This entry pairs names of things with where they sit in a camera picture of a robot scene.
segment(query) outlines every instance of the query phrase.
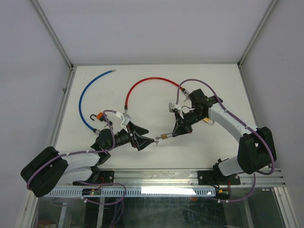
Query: glass panel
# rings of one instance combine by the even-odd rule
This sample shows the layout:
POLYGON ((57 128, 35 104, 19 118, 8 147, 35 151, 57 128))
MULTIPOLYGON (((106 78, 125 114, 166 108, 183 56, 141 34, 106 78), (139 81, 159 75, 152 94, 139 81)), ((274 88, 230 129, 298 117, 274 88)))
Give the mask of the glass panel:
MULTIPOLYGON (((249 191, 249 188, 231 189, 231 199, 243 197, 249 191)), ((118 200, 90 199, 107 203, 118 200)), ((203 197, 126 197, 123 205, 99 206, 84 203, 83 199, 42 197, 32 227, 283 228, 275 200, 271 190, 259 188, 247 200, 236 203, 218 203, 203 197)))

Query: blue hose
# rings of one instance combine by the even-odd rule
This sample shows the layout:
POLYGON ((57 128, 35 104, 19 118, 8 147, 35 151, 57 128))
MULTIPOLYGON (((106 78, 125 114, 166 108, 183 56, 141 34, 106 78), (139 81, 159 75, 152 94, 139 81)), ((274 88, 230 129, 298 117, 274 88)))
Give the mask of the blue hose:
POLYGON ((90 85, 91 85, 94 81, 96 81, 96 80, 99 79, 100 77, 102 77, 102 76, 104 76, 104 75, 107 75, 107 74, 109 74, 109 73, 111 73, 111 72, 113 72, 113 71, 116 71, 116 70, 109 70, 109 71, 107 71, 107 72, 104 72, 103 74, 97 76, 97 77, 94 78, 92 81, 90 81, 90 83, 87 84, 87 86, 86 86, 85 89, 82 91, 82 94, 81 94, 81 96, 80 96, 79 104, 78 104, 78 109, 79 109, 80 117, 81 117, 82 121, 85 123, 85 125, 86 125, 88 128, 90 128, 92 131, 94 130, 94 128, 93 128, 91 125, 89 125, 89 124, 87 123, 87 121, 84 119, 84 116, 82 115, 82 111, 81 111, 81 102, 82 102, 82 98, 83 98, 83 96, 84 96, 86 90, 88 89, 88 87, 90 87, 90 85))

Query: table surface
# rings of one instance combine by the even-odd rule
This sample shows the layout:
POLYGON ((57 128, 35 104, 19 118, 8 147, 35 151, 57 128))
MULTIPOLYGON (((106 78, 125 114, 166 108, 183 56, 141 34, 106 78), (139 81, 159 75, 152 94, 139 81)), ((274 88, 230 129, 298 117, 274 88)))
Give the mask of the table surface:
MULTIPOLYGON (((237 65, 128 65, 128 66, 78 66, 69 95, 64 119, 56 148, 63 151, 79 151, 90 147, 97 137, 87 128, 78 112, 78 102, 85 86, 105 71, 116 69, 96 80, 87 90, 82 101, 82 110, 87 122, 102 129, 104 122, 90 120, 91 114, 105 109, 124 112, 125 97, 131 86, 146 77, 164 77, 180 83, 188 78, 200 79, 209 84, 237 116, 254 124, 253 115, 237 65)), ((210 96, 211 91, 198 82, 183 85, 189 92, 201 88, 210 96)), ((175 124, 168 103, 176 100, 177 87, 160 80, 139 84, 131 93, 128 114, 132 122, 150 132, 155 138, 171 133, 175 124)), ((191 106, 190 101, 181 105, 191 106)), ((120 120, 108 115, 114 124, 114 132, 121 130, 120 120)), ((238 153, 237 141, 218 123, 208 125, 203 121, 193 125, 193 132, 151 144, 137 151, 129 143, 110 152, 112 157, 100 168, 123 169, 170 169, 211 168, 219 159, 234 157, 238 153)))

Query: red wire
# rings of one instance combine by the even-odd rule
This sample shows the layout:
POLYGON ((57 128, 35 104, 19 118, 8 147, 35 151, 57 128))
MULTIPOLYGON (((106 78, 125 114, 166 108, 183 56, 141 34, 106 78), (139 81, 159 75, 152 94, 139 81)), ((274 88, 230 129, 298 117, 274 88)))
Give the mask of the red wire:
POLYGON ((173 81, 171 81, 171 80, 169 80, 169 79, 163 78, 163 77, 147 77, 147 78, 144 78, 144 79, 142 79, 142 80, 136 82, 136 83, 131 87, 131 89, 130 89, 129 92, 128 92, 127 97, 125 98, 125 103, 124 103, 124 105, 125 105, 125 106, 128 106, 129 96, 130 96, 132 90, 133 90, 138 84, 140 84, 141 82, 148 81, 148 80, 153 80, 153 79, 158 79, 158 80, 163 80, 163 81, 166 81, 166 82, 170 82, 171 84, 175 85, 176 87, 179 87, 179 84, 177 84, 177 83, 175 83, 175 82, 173 82, 173 81))

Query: red hose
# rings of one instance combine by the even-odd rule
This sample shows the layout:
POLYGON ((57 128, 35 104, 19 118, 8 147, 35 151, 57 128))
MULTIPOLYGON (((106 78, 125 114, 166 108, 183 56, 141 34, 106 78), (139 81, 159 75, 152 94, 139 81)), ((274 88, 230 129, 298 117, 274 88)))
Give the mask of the red hose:
POLYGON ((132 92, 132 90, 138 85, 140 84, 141 82, 144 82, 144 81, 148 81, 148 80, 152 80, 152 79, 158 79, 158 80, 163 80, 163 81, 166 81, 166 82, 170 82, 171 84, 175 85, 176 87, 179 87, 179 84, 169 80, 169 79, 166 79, 166 78, 163 78, 163 77, 147 77, 147 78, 144 78, 138 82, 136 82, 132 87, 131 89, 129 90, 128 94, 127 94, 127 97, 125 98, 125 103, 124 103, 124 109, 128 109, 128 100, 129 100, 129 96, 132 92))

